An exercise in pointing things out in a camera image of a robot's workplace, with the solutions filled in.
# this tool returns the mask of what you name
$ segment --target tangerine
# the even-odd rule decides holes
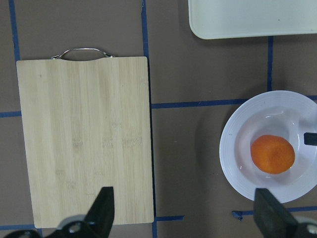
[[[251,145],[253,163],[263,172],[280,174],[287,171],[295,161],[293,146],[284,138],[263,135]]]

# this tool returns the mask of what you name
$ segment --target wood grain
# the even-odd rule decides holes
[[[86,214],[113,186],[114,224],[153,221],[147,59],[17,62],[37,228]]]

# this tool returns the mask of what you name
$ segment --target plate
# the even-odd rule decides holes
[[[316,0],[188,0],[202,39],[317,33]]]
[[[257,187],[269,189],[281,203],[295,200],[317,184],[317,147],[304,144],[304,133],[316,130],[317,105],[308,97],[290,91],[259,94],[242,104],[223,129],[219,147],[223,173],[250,200]],[[262,172],[252,161],[250,146],[265,134],[281,136],[294,148],[295,162],[281,174]]]

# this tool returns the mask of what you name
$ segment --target cutting board handle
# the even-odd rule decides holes
[[[107,58],[113,58],[114,57],[113,55],[107,54],[106,52],[103,52],[103,51],[101,51],[99,49],[96,49],[96,48],[72,48],[72,49],[68,49],[68,50],[64,51],[63,53],[61,53],[61,54],[59,54],[57,56],[53,56],[51,59],[53,59],[53,60],[55,60],[55,59],[63,59],[64,55],[67,54],[70,51],[86,51],[86,50],[98,51],[101,54],[103,54],[104,57],[107,57]]]

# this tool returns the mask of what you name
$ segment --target white bowl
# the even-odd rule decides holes
[[[305,132],[317,130],[317,104],[290,91],[271,91],[242,104],[230,117],[220,139],[220,163],[229,183],[254,200],[257,187],[267,188],[284,203],[297,199],[317,184],[316,146],[304,144]],[[258,169],[250,146],[261,135],[285,138],[293,146],[295,162],[272,175]]]

